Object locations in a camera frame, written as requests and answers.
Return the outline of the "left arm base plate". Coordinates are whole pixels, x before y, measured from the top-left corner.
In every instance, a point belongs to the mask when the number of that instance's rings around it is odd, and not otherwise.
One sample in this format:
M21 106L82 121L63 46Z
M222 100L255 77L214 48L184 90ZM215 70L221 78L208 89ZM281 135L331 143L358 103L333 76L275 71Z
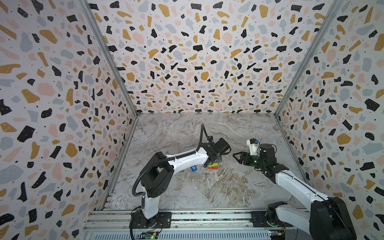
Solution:
M132 213L130 229L169 229L171 227L172 213L159 212L154 217L145 218L142 210Z

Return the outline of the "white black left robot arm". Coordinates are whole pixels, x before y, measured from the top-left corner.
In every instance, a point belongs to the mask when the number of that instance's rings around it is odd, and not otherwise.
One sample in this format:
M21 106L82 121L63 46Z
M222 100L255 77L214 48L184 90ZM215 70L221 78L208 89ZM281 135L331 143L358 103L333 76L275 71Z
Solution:
M140 172L132 189L134 196L142 197L141 211L150 220L159 213L160 195L168 188L172 177L193 166L220 163L222 156L228 155L232 148L223 138L216 143L199 143L196 149L176 154L155 153Z

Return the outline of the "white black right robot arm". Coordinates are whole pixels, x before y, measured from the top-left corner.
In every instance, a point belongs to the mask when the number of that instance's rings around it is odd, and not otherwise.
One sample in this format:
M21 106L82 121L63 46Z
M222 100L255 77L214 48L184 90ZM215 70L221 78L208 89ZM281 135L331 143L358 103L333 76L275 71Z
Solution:
M288 223L309 234L314 240L355 240L357 235L345 202L339 197L329 197L314 189L283 164L277 162L277 149L272 144L256 144L248 141L249 152L233 154L236 161L253 167L284 188L305 208L293 208L280 201L269 204L267 222L274 226Z

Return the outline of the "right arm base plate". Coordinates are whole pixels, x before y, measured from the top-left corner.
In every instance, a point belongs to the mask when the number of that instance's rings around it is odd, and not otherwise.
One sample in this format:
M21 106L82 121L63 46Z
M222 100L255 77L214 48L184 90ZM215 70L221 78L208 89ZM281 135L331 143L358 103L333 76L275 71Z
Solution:
M250 214L250 222L254 228L293 227L291 224L281 222L280 220L270 220L267 211L251 211Z

